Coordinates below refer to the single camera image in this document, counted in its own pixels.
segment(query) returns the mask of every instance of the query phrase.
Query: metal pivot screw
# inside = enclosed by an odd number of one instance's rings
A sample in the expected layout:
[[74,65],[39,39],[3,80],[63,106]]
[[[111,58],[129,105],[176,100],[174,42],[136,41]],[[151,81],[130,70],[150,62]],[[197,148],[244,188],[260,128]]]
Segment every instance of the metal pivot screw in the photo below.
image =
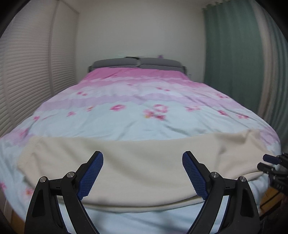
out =
[[242,181],[242,182],[246,182],[247,179],[244,177],[244,176],[240,176],[239,179]]
[[39,181],[40,181],[41,183],[45,182],[45,181],[46,181],[46,177],[45,177],[45,176],[41,177]]
[[74,175],[75,175],[75,173],[72,171],[67,173],[68,178],[72,178]]
[[217,178],[219,177],[219,174],[217,172],[211,172],[211,176]]

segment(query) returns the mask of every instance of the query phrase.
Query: bed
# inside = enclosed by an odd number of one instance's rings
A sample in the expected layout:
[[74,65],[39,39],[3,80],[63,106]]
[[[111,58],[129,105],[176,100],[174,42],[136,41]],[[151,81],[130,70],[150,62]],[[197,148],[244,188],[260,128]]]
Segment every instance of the bed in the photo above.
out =
[[[17,169],[17,160],[32,136],[96,137],[104,140],[178,139],[213,132],[258,129],[267,149],[281,153],[275,131],[230,97],[185,75],[181,63],[157,58],[97,61],[87,76],[48,101],[0,139],[0,182],[14,211],[25,220],[33,188]],[[268,188],[262,175],[249,182],[255,201]],[[211,233],[224,215],[223,199]],[[202,203],[166,211],[87,212],[101,233],[186,233]],[[65,206],[68,231],[74,233]]]

